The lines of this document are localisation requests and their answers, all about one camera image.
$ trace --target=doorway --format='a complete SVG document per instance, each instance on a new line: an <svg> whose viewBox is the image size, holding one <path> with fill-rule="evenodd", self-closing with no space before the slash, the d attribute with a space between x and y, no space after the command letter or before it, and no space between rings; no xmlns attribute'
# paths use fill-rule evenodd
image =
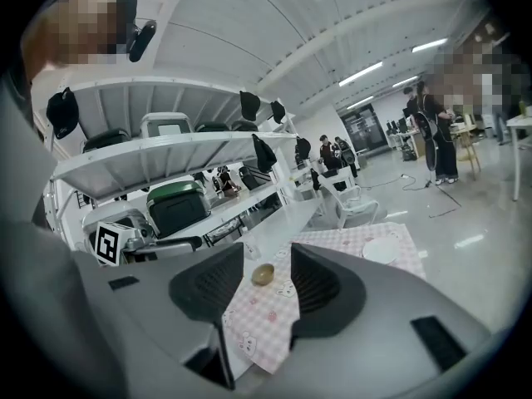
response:
<svg viewBox="0 0 532 399"><path fill-rule="evenodd" d="M356 151L388 147L381 123L371 104L347 114L342 117L342 121Z"/></svg>

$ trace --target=ceiling light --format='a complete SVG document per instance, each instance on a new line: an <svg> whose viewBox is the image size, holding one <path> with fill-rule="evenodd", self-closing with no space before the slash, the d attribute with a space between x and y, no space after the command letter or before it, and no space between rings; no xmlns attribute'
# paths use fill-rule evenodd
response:
<svg viewBox="0 0 532 399"><path fill-rule="evenodd" d="M368 72L371 72L373 70L376 70L377 68L382 67L382 62L378 62L375 65L371 65L370 67L366 68L365 70L359 71L356 74L353 74L349 78L346 78L345 80L340 81L338 84L340 87L345 86L346 84L350 83L351 81L356 80L358 77L363 76L364 74L367 74Z"/></svg>
<svg viewBox="0 0 532 399"><path fill-rule="evenodd" d="M411 76L410 78L407 78L406 80L399 81L398 83L394 84L392 87L400 86L401 84L408 83L409 81L416 80L418 76Z"/></svg>
<svg viewBox="0 0 532 399"><path fill-rule="evenodd" d="M416 52L419 52L420 50L428 49L429 47L440 46L441 44L444 44L446 42L447 42L447 39L446 38L442 38L441 40L436 40L435 42L430 42L430 43L427 43L427 44L421 44L420 46L414 47L412 49L412 53L416 53Z"/></svg>
<svg viewBox="0 0 532 399"><path fill-rule="evenodd" d="M395 216L400 216L401 214L406 214L408 213L408 211L397 211L396 213L390 213L388 216L386 216L387 218L388 217L395 217Z"/></svg>
<svg viewBox="0 0 532 399"><path fill-rule="evenodd" d="M477 242L481 241L482 239L484 239L484 235L483 234L472 236L472 237L470 237L468 239L464 239L463 241L460 241L459 243L456 243L455 244L455 249L462 249L462 248L466 247L467 245L473 244L473 243L477 243Z"/></svg>
<svg viewBox="0 0 532 399"><path fill-rule="evenodd" d="M373 96L369 96L366 99L362 99L361 101L359 101L357 103L353 103L352 105L348 106L347 109L350 110L351 108L354 108L355 106L360 105L361 103L370 101L371 99L373 99Z"/></svg>

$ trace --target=small bowl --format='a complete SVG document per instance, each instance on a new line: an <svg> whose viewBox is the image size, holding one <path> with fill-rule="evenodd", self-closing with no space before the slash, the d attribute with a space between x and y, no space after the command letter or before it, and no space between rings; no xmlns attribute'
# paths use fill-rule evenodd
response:
<svg viewBox="0 0 532 399"><path fill-rule="evenodd" d="M251 282L253 285L263 287L273 281L273 274L275 267L272 264L266 263L258 266L251 275Z"/></svg>

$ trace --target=pink checkered cloth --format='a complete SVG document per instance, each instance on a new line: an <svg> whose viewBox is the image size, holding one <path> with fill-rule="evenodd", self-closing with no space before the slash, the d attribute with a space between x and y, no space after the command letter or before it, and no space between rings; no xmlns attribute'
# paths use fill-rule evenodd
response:
<svg viewBox="0 0 532 399"><path fill-rule="evenodd" d="M255 287L249 278L242 279L223 316L226 333L248 359L273 374L288 356L292 324L299 319L298 295L290 280L292 242L362 257L367 241L387 236L398 238L401 244L399 256L390 265L425 279L421 259L404 224L388 222L350 229L302 232L271 259L275 278L270 285Z"/></svg>

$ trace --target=white plate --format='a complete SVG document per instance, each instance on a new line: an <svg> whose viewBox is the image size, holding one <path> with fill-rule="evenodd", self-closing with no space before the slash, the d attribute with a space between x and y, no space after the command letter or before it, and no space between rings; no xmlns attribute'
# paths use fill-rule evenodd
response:
<svg viewBox="0 0 532 399"><path fill-rule="evenodd" d="M389 264L397 258L400 246L397 238L375 238L364 245L362 256L372 262Z"/></svg>

